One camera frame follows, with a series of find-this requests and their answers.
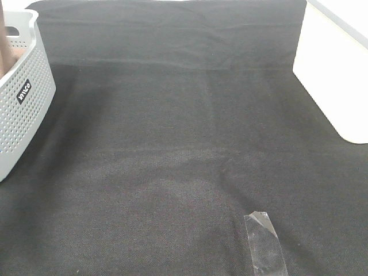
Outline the grey perforated plastic basket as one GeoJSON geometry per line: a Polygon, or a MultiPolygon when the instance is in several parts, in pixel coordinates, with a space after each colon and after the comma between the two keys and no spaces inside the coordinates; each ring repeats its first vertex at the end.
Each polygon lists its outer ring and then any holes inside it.
{"type": "Polygon", "coordinates": [[[1,78],[1,179],[11,172],[42,123],[56,86],[37,25],[38,12],[6,10],[5,25],[12,49],[24,53],[1,78]]]}

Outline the brown microfiber towel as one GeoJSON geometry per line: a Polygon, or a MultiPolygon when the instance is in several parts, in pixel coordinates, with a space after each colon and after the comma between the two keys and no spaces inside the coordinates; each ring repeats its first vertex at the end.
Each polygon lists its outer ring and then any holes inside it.
{"type": "Polygon", "coordinates": [[[3,5],[0,3],[1,10],[1,78],[14,66],[18,60],[7,40],[5,29],[5,19],[3,13],[3,5]]]}

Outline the white plastic storage bin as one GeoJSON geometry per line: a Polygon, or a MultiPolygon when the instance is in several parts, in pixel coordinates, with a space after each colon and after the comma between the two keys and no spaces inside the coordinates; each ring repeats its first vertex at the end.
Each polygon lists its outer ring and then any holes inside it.
{"type": "Polygon", "coordinates": [[[342,139],[367,143],[367,1],[307,1],[293,72],[342,139]]]}

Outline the black fabric table cover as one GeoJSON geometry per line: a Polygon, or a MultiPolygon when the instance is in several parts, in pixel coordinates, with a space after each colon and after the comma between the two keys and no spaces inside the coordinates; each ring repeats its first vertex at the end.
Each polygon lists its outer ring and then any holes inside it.
{"type": "Polygon", "coordinates": [[[2,275],[367,274],[367,146],[292,71],[304,1],[40,1],[56,93],[1,183],[2,275]]]}

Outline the clear adhesive tape strip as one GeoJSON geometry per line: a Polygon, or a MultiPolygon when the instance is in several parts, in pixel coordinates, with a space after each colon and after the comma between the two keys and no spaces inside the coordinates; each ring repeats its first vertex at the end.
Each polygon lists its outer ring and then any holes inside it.
{"type": "Polygon", "coordinates": [[[254,274],[288,276],[278,235],[266,212],[244,216],[254,274]]]}

